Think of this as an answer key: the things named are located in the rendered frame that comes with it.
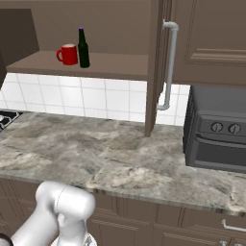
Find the dark brown range hood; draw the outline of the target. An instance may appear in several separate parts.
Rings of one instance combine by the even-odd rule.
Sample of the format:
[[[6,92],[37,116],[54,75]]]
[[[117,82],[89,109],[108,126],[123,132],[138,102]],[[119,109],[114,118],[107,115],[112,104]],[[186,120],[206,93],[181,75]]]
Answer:
[[[7,67],[39,50],[30,9],[0,9],[0,88]]]

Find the dark green beer bottle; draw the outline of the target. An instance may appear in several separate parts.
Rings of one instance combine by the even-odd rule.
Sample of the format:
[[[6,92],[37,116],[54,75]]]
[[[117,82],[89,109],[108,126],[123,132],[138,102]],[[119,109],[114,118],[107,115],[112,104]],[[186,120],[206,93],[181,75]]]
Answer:
[[[90,66],[89,54],[88,54],[88,46],[86,43],[86,36],[83,27],[79,28],[78,51],[79,51],[79,58],[80,58],[80,67],[88,68]]]

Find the brown open wall cabinet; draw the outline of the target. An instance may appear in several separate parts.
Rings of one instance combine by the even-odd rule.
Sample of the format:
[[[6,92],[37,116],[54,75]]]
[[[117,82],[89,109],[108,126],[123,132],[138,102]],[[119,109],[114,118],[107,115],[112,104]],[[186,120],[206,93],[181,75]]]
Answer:
[[[145,81],[148,75],[152,0],[0,0],[0,9],[30,9],[39,50],[7,72]],[[83,27],[90,67],[56,58],[79,42]]]

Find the black hob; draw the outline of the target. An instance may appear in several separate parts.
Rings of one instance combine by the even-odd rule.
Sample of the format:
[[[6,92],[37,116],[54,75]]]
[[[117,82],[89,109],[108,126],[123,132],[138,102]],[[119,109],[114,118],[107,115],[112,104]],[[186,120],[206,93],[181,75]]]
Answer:
[[[7,128],[20,115],[21,112],[19,111],[0,110],[0,132]]]

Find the red mug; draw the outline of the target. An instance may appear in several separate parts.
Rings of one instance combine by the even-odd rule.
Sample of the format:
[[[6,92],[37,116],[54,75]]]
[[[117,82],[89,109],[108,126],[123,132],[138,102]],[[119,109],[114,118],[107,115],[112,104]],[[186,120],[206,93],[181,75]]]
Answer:
[[[57,52],[56,57],[64,65],[74,65],[78,63],[77,47],[75,44],[65,44]]]

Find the brown closed wall cabinet door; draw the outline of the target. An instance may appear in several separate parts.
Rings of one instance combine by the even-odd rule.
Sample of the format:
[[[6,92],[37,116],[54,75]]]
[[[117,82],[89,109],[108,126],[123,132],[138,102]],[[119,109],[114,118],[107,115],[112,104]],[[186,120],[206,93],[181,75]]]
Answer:
[[[173,82],[246,86],[246,0],[173,0]]]

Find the brown drawer front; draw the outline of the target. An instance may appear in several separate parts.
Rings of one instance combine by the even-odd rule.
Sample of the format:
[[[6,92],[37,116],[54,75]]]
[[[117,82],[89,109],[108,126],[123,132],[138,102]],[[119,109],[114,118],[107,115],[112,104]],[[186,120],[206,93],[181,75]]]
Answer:
[[[237,217],[212,211],[202,211],[197,209],[184,209],[181,227],[184,229],[225,235],[229,237],[239,237],[246,239],[246,232],[239,232],[231,229],[225,229],[222,220],[226,220],[226,225],[246,229],[246,218]]]

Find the brown base cabinet door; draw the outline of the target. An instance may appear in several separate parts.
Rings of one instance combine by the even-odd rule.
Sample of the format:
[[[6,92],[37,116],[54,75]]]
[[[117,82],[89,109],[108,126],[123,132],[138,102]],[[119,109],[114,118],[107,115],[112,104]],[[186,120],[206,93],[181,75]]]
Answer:
[[[0,178],[0,233],[12,236],[36,207],[37,184]]]
[[[231,238],[215,234],[194,232],[180,228],[155,225],[153,246],[222,246],[219,241],[225,240],[230,245]]]
[[[87,220],[87,228],[98,246],[152,246],[149,222],[95,214]]]

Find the dark grey toaster oven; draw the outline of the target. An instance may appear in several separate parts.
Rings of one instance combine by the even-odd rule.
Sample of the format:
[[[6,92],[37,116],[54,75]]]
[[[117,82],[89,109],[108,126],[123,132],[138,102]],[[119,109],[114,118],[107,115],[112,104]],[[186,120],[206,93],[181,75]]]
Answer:
[[[190,87],[183,152],[187,166],[246,173],[246,88]]]

